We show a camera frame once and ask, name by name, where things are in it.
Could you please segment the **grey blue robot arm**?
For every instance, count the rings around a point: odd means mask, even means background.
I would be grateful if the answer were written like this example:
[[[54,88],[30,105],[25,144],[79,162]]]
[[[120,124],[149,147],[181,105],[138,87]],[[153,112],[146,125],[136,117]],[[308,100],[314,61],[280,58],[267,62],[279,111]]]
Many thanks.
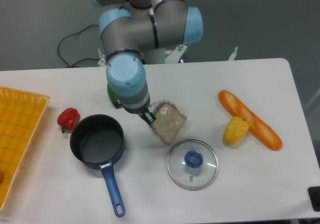
[[[197,7],[185,0],[91,0],[110,6],[99,18],[107,84],[122,107],[151,124],[143,52],[199,41],[204,32]]]

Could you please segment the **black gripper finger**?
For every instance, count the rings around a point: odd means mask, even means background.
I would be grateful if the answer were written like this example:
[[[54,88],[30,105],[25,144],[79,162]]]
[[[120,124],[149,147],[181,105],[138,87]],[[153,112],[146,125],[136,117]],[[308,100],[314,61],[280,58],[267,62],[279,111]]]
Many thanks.
[[[157,118],[152,112],[143,112],[140,114],[140,117],[147,123],[152,124]]]

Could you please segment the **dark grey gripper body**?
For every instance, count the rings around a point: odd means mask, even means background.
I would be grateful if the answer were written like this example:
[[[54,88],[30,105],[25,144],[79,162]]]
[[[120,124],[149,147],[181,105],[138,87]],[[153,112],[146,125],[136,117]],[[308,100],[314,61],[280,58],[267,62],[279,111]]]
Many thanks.
[[[148,111],[150,105],[150,95],[146,94],[142,98],[130,98],[128,101],[123,101],[122,105],[129,113],[143,114]]]

